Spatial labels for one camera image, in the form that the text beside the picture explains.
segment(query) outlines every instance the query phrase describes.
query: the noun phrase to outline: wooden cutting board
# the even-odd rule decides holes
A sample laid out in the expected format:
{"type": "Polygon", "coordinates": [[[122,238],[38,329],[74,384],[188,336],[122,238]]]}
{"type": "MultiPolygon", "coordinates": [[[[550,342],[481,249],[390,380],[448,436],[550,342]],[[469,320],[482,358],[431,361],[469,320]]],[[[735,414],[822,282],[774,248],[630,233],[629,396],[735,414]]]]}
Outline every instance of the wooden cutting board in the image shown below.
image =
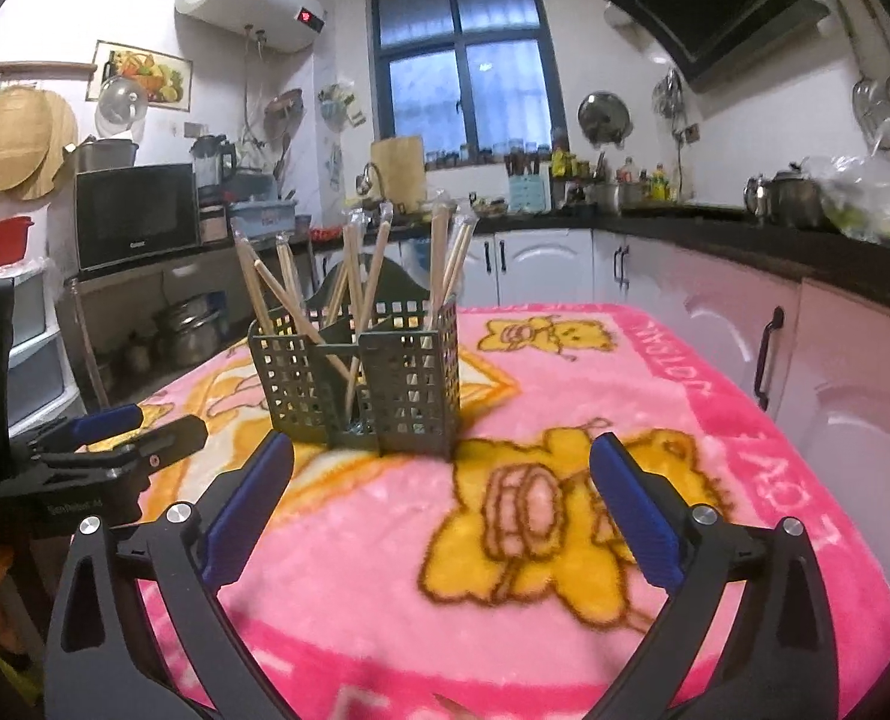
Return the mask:
{"type": "Polygon", "coordinates": [[[44,92],[25,86],[0,91],[0,191],[18,186],[49,151],[52,113],[44,92]]]}
{"type": "MultiPolygon", "coordinates": [[[[420,135],[372,143],[372,162],[379,167],[386,198],[416,213],[425,202],[425,149],[420,135]]],[[[378,182],[373,196],[378,195],[378,182]]]]}
{"type": "Polygon", "coordinates": [[[69,143],[79,142],[79,125],[72,106],[62,95],[55,92],[43,93],[49,101],[52,113],[52,136],[49,138],[49,151],[28,179],[15,187],[10,195],[16,200],[37,200],[55,189],[55,174],[62,167],[65,158],[63,148],[69,143]]]}

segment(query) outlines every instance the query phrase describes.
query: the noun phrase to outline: microwave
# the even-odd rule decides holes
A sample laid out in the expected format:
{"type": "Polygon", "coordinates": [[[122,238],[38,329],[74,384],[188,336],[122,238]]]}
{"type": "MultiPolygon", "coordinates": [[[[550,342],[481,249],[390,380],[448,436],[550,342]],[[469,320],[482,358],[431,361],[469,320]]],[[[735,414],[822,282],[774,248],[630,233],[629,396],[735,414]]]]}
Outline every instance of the microwave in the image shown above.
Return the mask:
{"type": "Polygon", "coordinates": [[[79,173],[74,236],[83,272],[197,247],[199,201],[192,165],[79,173]]]}

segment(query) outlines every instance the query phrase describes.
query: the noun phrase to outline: green plastic basket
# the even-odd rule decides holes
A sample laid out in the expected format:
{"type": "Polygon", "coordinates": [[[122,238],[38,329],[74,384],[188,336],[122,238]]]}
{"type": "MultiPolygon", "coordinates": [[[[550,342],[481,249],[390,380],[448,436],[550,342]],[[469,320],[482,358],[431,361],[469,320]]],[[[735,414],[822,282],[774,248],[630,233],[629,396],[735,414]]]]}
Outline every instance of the green plastic basket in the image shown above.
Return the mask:
{"type": "Polygon", "coordinates": [[[375,323],[356,337],[347,304],[337,322],[323,326],[336,278],[338,268],[308,301],[308,319],[324,344],[299,335],[282,308],[269,312],[274,336],[262,335],[256,322],[248,329],[272,427],[295,442],[451,457],[458,436],[455,302],[450,299],[442,307],[434,330],[422,329],[428,290],[386,260],[376,290],[375,323]],[[330,365],[329,355],[348,367],[354,357],[362,361],[351,420],[345,418],[346,381],[330,365]]]}

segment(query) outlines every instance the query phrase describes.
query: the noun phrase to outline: black countertop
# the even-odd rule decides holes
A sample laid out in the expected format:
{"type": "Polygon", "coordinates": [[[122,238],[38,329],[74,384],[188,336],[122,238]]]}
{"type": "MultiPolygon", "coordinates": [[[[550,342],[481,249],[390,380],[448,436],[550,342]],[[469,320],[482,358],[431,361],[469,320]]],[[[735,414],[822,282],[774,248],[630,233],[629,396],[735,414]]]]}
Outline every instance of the black countertop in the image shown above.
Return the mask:
{"type": "MultiPolygon", "coordinates": [[[[605,230],[700,251],[792,281],[811,278],[890,308],[890,247],[835,232],[795,230],[749,221],[743,211],[675,207],[622,217],[562,215],[483,218],[476,235],[514,230],[605,230]]],[[[427,225],[393,230],[391,240],[428,237],[427,225]]]]}

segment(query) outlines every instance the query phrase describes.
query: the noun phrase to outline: fruit picture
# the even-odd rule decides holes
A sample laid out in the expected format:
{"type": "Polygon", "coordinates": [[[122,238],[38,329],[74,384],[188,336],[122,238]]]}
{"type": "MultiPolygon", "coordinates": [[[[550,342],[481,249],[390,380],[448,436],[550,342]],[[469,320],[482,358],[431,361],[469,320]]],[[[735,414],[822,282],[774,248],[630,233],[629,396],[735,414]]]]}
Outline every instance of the fruit picture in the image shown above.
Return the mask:
{"type": "Polygon", "coordinates": [[[173,110],[190,109],[192,63],[177,56],[152,50],[98,41],[95,59],[97,69],[89,82],[87,100],[97,100],[103,76],[125,76],[149,95],[149,105],[173,110]],[[111,63],[110,73],[106,65],[111,63]]]}

